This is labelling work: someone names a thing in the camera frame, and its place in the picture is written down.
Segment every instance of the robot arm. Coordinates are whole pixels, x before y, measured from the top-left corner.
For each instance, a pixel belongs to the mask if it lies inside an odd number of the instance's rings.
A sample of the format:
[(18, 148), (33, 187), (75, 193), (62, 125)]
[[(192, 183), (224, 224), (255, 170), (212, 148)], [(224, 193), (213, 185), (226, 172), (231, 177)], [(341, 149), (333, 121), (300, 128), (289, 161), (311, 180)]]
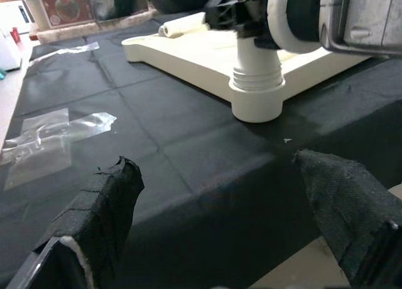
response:
[(211, 0), (207, 22), (260, 48), (402, 54), (402, 0)]

